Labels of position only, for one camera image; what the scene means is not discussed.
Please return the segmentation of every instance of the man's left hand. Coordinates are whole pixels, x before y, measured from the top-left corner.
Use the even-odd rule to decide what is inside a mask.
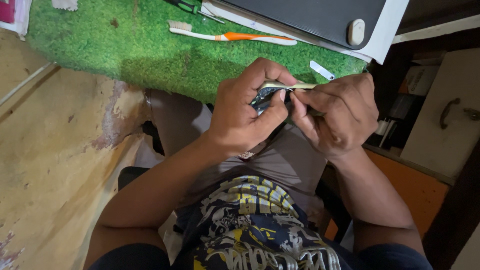
[[[225,159],[252,149],[287,118],[285,90],[274,94],[270,106],[260,116],[249,105],[265,80],[277,80],[287,86],[297,83],[286,67],[258,58],[238,78],[227,79],[218,86],[210,129],[204,135],[213,151],[221,151]]]

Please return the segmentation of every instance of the prying tool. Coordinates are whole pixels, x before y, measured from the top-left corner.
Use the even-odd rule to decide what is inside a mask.
[[[320,75],[322,75],[323,77],[325,77],[327,80],[331,81],[331,80],[334,80],[335,79],[335,75],[332,74],[331,72],[329,72],[328,70],[326,70],[324,67],[322,67],[321,65],[317,64],[317,62],[315,61],[310,61],[310,67],[315,70],[316,72],[318,72]]]

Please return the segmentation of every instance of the yellow wall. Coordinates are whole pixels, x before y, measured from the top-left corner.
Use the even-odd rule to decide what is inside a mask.
[[[0,97],[46,62],[0,29]],[[141,89],[55,66],[0,107],[0,269],[81,269],[146,114]]]

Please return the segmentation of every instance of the smartphone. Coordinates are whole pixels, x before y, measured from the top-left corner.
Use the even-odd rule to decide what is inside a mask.
[[[285,84],[278,82],[278,81],[265,81],[257,90],[257,96],[252,100],[250,106],[252,106],[258,113],[258,115],[262,114],[264,110],[270,106],[270,100],[273,97],[273,94],[280,89],[285,89],[285,91],[293,91],[295,88],[302,88],[302,89],[312,89],[317,84],[305,84],[305,83],[298,83],[293,86],[286,86]],[[285,98],[285,105],[290,102],[289,95],[286,95]]]

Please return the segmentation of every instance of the navy blue t-shirt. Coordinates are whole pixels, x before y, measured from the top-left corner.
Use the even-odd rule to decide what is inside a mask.
[[[230,177],[198,205],[170,266],[149,244],[116,248],[91,270],[431,270],[427,259],[400,244],[374,245],[354,255],[310,230],[288,193],[259,176]]]

